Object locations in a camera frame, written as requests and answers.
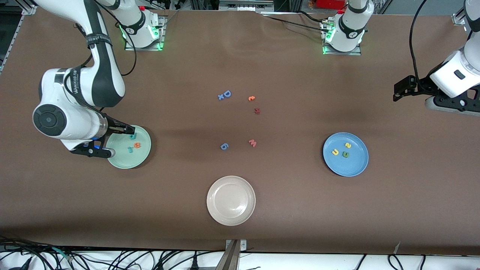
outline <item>green plate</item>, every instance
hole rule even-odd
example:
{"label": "green plate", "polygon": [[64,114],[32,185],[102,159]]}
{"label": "green plate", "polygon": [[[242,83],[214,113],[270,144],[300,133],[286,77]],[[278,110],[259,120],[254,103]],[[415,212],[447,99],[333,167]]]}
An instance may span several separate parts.
{"label": "green plate", "polygon": [[[131,169],[140,165],[148,157],[152,148],[152,140],[148,132],[137,125],[135,127],[135,139],[127,134],[112,134],[107,141],[106,148],[115,150],[115,155],[109,158],[109,162],[120,169]],[[135,143],[140,143],[139,148],[135,148]]]}

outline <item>black strap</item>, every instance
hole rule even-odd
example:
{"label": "black strap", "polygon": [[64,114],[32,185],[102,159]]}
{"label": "black strap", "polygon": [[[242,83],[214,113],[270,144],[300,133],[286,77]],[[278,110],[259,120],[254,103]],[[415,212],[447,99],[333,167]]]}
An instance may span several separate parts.
{"label": "black strap", "polygon": [[470,29],[472,29],[472,31],[475,33],[480,31],[480,18],[472,19],[470,17],[470,15],[468,14],[468,11],[470,10],[470,6],[467,6],[467,1],[463,2],[463,10],[465,15],[467,16],[467,22],[468,22],[468,25],[470,26]]}
{"label": "black strap", "polygon": [[356,8],[350,6],[350,3],[348,3],[348,9],[350,11],[352,11],[353,13],[363,13],[363,12],[365,12],[365,10],[367,10],[369,2],[370,2],[370,0],[367,0],[367,4],[362,9],[356,9]]}
{"label": "black strap", "polygon": [[358,29],[358,30],[353,30],[352,28],[349,28],[343,22],[343,16],[340,17],[340,20],[338,20],[338,22],[339,22],[340,29],[342,30],[342,32],[345,33],[345,35],[347,35],[348,39],[354,39],[358,37],[358,35],[360,35],[362,31],[365,29],[365,27],[362,27],[361,29]]}
{"label": "black strap", "polygon": [[85,39],[87,40],[87,47],[90,47],[90,45],[100,43],[100,42],[105,42],[112,45],[112,40],[110,39],[110,37],[102,33],[99,33],[99,34],[93,33],[93,34],[86,35]]}
{"label": "black strap", "polygon": [[80,99],[81,101],[86,103],[84,96],[82,95],[82,90],[80,89],[80,73],[81,73],[80,70],[81,69],[82,69],[82,66],[78,66],[70,70],[70,86],[72,87],[72,93],[75,96],[75,98]]}
{"label": "black strap", "polygon": [[142,26],[145,24],[145,19],[146,19],[145,13],[140,12],[140,14],[142,15],[142,17],[140,18],[140,20],[138,22],[136,22],[132,25],[121,25],[123,30],[125,30],[130,35],[137,34],[138,29],[142,28]]}
{"label": "black strap", "polygon": [[120,0],[115,0],[115,3],[113,3],[113,5],[108,6],[106,8],[108,8],[109,10],[116,10],[117,8],[119,8],[119,6],[120,6]]}

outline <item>blue plate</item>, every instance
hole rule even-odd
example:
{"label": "blue plate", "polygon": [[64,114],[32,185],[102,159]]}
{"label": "blue plate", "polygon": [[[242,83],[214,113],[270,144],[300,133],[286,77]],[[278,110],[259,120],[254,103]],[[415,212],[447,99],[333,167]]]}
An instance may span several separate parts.
{"label": "blue plate", "polygon": [[[337,155],[332,153],[335,149],[338,151]],[[324,160],[336,174],[346,177],[359,175],[368,164],[367,147],[360,138],[351,133],[335,133],[324,144]]]}

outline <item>plate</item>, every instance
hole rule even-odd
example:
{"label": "plate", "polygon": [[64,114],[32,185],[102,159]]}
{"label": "plate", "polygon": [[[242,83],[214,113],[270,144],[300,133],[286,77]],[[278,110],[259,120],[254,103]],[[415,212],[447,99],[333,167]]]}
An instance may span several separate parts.
{"label": "plate", "polygon": [[362,173],[368,165],[368,150],[357,136],[340,132],[331,135],[324,143],[324,160],[336,174],[352,177]]}
{"label": "plate", "polygon": [[[152,140],[148,132],[141,126],[132,125],[135,128],[135,139],[131,139],[128,134],[110,135],[105,148],[115,150],[115,155],[108,158],[108,161],[119,169],[131,169],[140,165],[148,157],[152,147]],[[135,148],[135,143],[140,143],[139,148]]]}
{"label": "plate", "polygon": [[210,187],[207,208],[212,218],[226,226],[244,223],[255,209],[252,186],[238,176],[224,176]]}

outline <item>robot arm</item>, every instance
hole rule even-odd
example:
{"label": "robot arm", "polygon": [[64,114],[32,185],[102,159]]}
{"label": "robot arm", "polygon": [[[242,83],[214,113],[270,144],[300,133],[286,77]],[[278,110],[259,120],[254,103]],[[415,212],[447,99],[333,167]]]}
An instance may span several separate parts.
{"label": "robot arm", "polygon": [[373,10],[371,0],[350,0],[345,13],[333,17],[334,29],[325,41],[338,51],[352,51],[361,42]]}
{"label": "robot arm", "polygon": [[93,106],[113,107],[123,98],[125,85],[113,55],[102,14],[93,0],[37,0],[47,11],[79,24],[86,34],[94,65],[50,69],[39,85],[40,104],[33,113],[35,127],[60,139],[77,154],[108,158],[108,149],[83,149],[85,143],[111,133],[133,134],[134,128],[116,121]]}
{"label": "robot arm", "polygon": [[[480,1],[464,1],[464,10],[472,35],[463,47],[452,52],[429,74],[418,79],[407,76],[394,86],[393,101],[405,96],[429,95],[429,109],[480,115]],[[467,90],[476,92],[469,98]]]}
{"label": "robot arm", "polygon": [[149,10],[141,11],[135,0],[97,0],[120,21],[123,31],[129,35],[126,42],[132,47],[144,48],[159,39],[157,31],[152,29],[158,25],[158,15]]}

